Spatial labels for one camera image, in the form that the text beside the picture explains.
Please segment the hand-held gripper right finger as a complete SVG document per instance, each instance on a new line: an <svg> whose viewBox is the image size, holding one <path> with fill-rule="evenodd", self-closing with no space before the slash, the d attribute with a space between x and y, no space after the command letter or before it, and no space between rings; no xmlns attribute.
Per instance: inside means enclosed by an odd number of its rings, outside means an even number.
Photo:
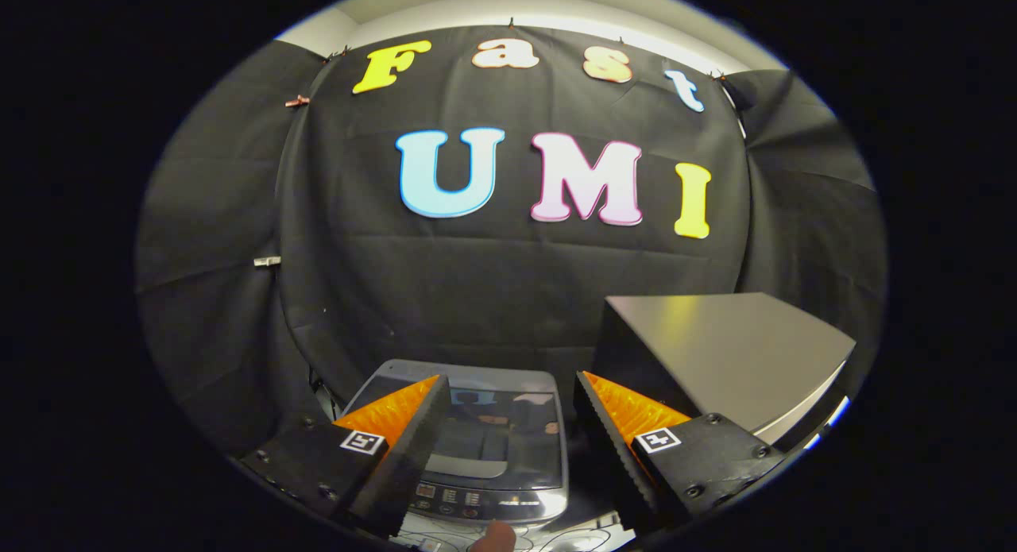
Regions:
<svg viewBox="0 0 1017 552"><path fill-rule="evenodd" d="M785 458L719 412L689 417L587 371L574 404L622 527L639 536L733 504Z"/></svg>

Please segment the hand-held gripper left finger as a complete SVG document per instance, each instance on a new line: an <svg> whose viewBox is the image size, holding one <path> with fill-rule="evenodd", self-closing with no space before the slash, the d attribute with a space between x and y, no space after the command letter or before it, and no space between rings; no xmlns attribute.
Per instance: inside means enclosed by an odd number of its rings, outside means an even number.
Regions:
<svg viewBox="0 0 1017 552"><path fill-rule="evenodd" d="M388 540L400 533L448 410L448 378L432 375L333 422L295 426L239 466L316 519Z"/></svg>

